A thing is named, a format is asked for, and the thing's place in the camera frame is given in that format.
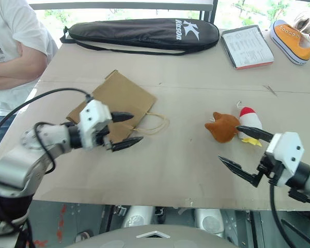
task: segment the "toy rocket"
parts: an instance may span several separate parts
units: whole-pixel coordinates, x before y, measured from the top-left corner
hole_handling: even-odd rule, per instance
[[[259,128],[262,129],[262,123],[260,122],[257,114],[255,111],[250,107],[244,107],[240,112],[240,125],[252,127],[252,128]],[[238,137],[242,139],[243,142],[251,143],[253,145],[262,146],[259,140],[252,138],[243,132],[238,133]]]

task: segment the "brown plush toy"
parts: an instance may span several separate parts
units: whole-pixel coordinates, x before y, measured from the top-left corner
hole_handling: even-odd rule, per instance
[[[206,123],[208,129],[216,141],[220,143],[229,142],[238,133],[236,126],[240,125],[239,120],[233,115],[213,112],[214,123]]]

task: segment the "person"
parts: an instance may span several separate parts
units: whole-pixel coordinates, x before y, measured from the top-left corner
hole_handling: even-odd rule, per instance
[[[25,102],[57,46],[26,0],[0,0],[0,121]],[[16,115],[0,128],[0,141]]]

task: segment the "man's arm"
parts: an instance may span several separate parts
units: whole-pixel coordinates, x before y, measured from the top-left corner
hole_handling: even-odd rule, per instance
[[[0,76],[0,90],[3,89],[11,89],[16,86],[20,86],[22,84],[26,84],[30,82],[30,80],[27,79],[13,79],[11,77],[3,77]]]
[[[21,85],[40,77],[46,66],[47,56],[45,54],[22,44],[21,57],[0,63],[0,77],[22,80],[18,84]]]

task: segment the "orange sneaker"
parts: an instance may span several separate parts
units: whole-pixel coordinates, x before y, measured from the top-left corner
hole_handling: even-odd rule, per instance
[[[271,26],[274,43],[297,65],[304,65],[310,59],[310,37],[291,27],[283,20]]]

